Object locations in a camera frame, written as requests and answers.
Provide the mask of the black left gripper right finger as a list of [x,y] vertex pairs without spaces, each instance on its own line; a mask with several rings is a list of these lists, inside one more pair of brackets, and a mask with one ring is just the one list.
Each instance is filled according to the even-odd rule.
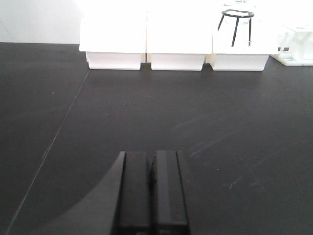
[[154,234],[188,234],[188,220],[176,151],[156,152],[152,165],[152,179]]

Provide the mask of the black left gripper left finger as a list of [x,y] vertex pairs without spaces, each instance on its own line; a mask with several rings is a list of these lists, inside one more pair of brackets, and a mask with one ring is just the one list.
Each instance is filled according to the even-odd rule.
[[146,153],[125,152],[114,235],[150,234],[149,180],[150,168]]

